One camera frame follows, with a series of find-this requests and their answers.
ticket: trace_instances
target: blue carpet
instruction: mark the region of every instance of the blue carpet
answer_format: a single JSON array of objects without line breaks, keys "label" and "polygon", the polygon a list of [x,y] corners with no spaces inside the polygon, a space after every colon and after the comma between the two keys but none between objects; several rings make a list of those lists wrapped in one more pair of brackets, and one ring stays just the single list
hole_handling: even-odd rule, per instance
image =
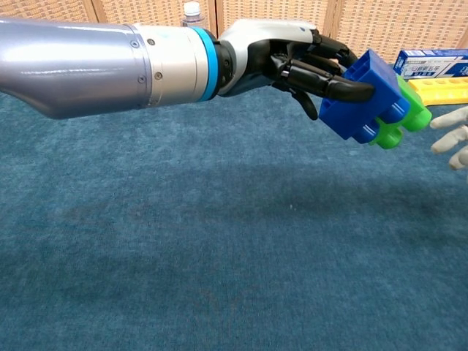
[{"label": "blue carpet", "polygon": [[270,88],[0,116],[1,350],[468,349],[445,131],[361,146]]}]

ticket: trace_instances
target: box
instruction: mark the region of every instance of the box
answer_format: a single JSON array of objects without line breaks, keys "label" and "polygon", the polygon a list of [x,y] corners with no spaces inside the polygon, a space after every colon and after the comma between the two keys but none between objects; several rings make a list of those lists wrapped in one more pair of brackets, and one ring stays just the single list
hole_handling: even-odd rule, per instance
[{"label": "box", "polygon": [[468,76],[468,49],[402,50],[393,70],[404,79]]}]

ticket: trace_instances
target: robotic hand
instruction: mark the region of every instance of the robotic hand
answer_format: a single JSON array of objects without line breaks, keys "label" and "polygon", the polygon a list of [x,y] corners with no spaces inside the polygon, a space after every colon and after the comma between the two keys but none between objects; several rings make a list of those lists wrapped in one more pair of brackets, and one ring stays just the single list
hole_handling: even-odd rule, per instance
[{"label": "robotic hand", "polygon": [[365,102],[344,79],[357,60],[302,21],[239,20],[219,38],[203,29],[0,18],[0,91],[50,118],[73,118],[231,97],[261,86]]},{"label": "robotic hand", "polygon": [[[447,152],[459,143],[468,141],[468,106],[461,107],[443,116],[437,117],[431,121],[431,127],[434,129],[441,129],[453,127],[456,124],[462,124],[459,127],[449,131],[437,142],[435,142],[431,150],[435,154]],[[450,158],[449,165],[453,170],[461,170],[468,167],[468,146],[463,147],[457,151]]]}]

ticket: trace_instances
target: woven screen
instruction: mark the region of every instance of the woven screen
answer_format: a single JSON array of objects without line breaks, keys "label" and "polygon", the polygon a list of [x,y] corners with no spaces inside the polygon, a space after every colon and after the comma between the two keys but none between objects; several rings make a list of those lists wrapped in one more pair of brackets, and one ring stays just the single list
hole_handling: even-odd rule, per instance
[{"label": "woven screen", "polygon": [[91,0],[0,0],[0,16],[66,22],[95,21]]},{"label": "woven screen", "polygon": [[468,0],[342,0],[337,39],[359,56],[372,48],[394,62],[403,48],[456,48]]},{"label": "woven screen", "polygon": [[306,20],[322,31],[328,0],[217,0],[216,3],[221,34],[241,18]]},{"label": "woven screen", "polygon": [[[184,16],[184,0],[93,0],[100,2],[105,21],[109,23],[144,23],[160,26],[180,26]],[[208,0],[200,0],[200,8],[210,30],[215,17]]]}]

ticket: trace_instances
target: finger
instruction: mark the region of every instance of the finger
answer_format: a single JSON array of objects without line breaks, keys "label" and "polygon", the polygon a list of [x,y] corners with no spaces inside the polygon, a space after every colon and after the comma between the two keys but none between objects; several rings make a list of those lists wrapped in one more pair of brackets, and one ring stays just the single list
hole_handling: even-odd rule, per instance
[{"label": "finger", "polygon": [[468,146],[465,146],[454,154],[448,161],[448,164],[453,170],[461,170],[468,166]]},{"label": "finger", "polygon": [[434,118],[431,121],[431,128],[439,129],[453,126],[454,124],[458,124],[461,122],[468,121],[468,106],[459,108],[458,110],[454,110],[452,112],[446,113],[440,117]]},{"label": "finger", "polygon": [[432,144],[431,150],[435,154],[441,154],[442,152],[451,150],[454,146],[457,146],[458,143],[465,140],[468,140],[468,127],[463,125],[450,131]]}]

